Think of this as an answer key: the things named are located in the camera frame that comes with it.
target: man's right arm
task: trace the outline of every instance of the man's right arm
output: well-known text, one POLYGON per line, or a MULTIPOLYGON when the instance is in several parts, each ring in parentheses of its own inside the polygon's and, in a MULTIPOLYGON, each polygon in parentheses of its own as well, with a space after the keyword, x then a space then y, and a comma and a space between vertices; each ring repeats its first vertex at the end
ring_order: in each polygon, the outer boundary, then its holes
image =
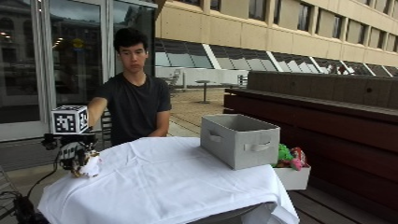
POLYGON ((88 127, 96 125, 103 113, 104 109, 107 108, 108 101, 103 97, 95 97, 88 104, 88 127))

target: white tablecloth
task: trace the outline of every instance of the white tablecloth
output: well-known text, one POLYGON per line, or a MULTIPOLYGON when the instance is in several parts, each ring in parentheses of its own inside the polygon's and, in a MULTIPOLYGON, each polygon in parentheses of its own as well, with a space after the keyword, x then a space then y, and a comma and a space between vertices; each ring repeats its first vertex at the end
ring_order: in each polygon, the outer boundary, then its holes
POLYGON ((46 187, 39 210, 52 224, 188 223, 265 202, 275 205, 261 205, 245 223, 299 223, 272 166, 233 171, 199 138, 143 138, 102 158, 99 176, 67 175, 46 187))

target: man's left arm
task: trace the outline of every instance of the man's left arm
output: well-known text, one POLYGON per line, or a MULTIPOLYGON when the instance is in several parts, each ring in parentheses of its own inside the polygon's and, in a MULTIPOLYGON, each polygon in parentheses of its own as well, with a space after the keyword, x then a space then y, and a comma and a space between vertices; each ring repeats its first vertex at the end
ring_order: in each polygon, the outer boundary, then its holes
POLYGON ((157 113, 157 130, 148 137, 165 137, 169 132, 171 111, 157 113))

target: dark hair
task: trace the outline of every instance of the dark hair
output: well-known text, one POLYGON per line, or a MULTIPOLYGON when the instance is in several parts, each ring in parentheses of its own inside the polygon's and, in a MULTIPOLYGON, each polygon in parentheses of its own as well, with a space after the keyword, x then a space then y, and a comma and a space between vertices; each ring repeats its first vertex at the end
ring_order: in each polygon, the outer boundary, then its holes
POLYGON ((114 48, 120 51, 120 47, 132 47, 143 44, 144 50, 148 50, 148 37, 147 35, 135 28, 123 28, 115 34, 114 48))

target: glass door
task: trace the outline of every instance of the glass door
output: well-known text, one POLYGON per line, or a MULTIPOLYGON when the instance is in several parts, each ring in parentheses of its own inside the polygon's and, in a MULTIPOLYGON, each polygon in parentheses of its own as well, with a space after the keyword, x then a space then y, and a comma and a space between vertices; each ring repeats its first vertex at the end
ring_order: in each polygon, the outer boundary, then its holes
MULTIPOLYGON (((110 33, 111 42, 114 41, 114 35, 119 29, 124 27, 132 27, 144 32, 148 36, 148 60, 145 61, 144 72, 155 76, 155 15, 157 5, 153 4, 153 1, 139 1, 139 0, 115 0, 112 1, 110 11, 112 12, 110 21, 114 29, 110 33)), ((115 74, 122 73, 123 65, 118 58, 115 57, 115 49, 111 49, 111 71, 115 71, 115 74)))
POLYGON ((0 141, 38 137, 47 128, 39 13, 34 1, 0 1, 0 141))
POLYGON ((87 105, 107 71, 106 0, 50 0, 50 106, 87 105))

